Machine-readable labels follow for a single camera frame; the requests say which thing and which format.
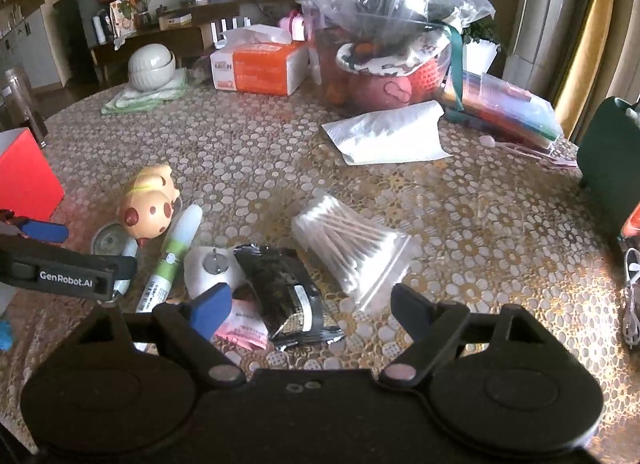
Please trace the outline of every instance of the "white cabinet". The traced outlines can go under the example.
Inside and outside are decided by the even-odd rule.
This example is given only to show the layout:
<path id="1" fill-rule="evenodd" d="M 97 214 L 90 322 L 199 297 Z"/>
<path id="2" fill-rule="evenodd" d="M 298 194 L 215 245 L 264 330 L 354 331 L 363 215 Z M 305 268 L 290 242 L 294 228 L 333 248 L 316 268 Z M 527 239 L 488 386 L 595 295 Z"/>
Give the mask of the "white cabinet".
<path id="1" fill-rule="evenodd" d="M 20 22 L 0 43 L 0 69 L 6 70 L 18 64 L 26 71 L 33 88 L 61 81 L 41 9 Z"/>

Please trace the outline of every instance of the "pink packet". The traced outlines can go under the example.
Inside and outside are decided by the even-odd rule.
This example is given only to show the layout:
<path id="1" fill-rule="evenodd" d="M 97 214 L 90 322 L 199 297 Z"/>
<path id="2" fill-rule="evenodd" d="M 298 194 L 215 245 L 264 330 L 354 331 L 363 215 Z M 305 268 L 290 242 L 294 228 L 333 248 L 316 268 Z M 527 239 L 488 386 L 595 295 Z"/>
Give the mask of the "pink packet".
<path id="1" fill-rule="evenodd" d="M 216 336 L 247 350 L 266 349 L 269 342 L 269 332 L 256 304 L 244 300 L 232 301 L 231 313 L 216 330 Z"/>

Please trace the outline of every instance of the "green cloth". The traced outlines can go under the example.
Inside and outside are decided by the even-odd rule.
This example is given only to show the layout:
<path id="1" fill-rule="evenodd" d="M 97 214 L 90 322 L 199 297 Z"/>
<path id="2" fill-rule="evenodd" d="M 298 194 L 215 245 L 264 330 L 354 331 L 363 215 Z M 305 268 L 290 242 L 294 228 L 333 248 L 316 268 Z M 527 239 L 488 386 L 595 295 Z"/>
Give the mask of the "green cloth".
<path id="1" fill-rule="evenodd" d="M 140 92 L 127 83 L 122 91 L 102 107 L 102 114 L 124 114 L 151 110 L 166 101 L 181 98 L 187 88 L 187 70 L 185 68 L 177 69 L 171 81 L 154 92 Z"/>

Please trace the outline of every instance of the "green label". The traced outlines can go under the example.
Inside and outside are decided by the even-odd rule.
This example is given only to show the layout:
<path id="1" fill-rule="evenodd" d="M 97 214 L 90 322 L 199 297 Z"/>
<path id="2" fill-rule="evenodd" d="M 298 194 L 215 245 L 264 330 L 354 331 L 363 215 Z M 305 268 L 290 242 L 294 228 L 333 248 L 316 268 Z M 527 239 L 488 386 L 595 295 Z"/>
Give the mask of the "green label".
<path id="1" fill-rule="evenodd" d="M 158 267 L 156 267 L 154 274 L 173 282 L 182 259 L 188 250 L 189 246 L 187 244 L 173 239 L 169 240 L 164 247 L 164 256 Z"/>

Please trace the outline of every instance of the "pink ball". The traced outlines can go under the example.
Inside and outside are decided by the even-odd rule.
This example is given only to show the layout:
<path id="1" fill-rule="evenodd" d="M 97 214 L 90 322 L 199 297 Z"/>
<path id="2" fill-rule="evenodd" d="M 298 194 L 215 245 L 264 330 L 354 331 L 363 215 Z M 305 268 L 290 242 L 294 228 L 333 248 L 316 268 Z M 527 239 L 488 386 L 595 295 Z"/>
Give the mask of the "pink ball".
<path id="1" fill-rule="evenodd" d="M 360 110 L 375 112 L 406 107 L 412 88 L 406 76 L 356 74 L 349 80 L 349 92 Z"/>

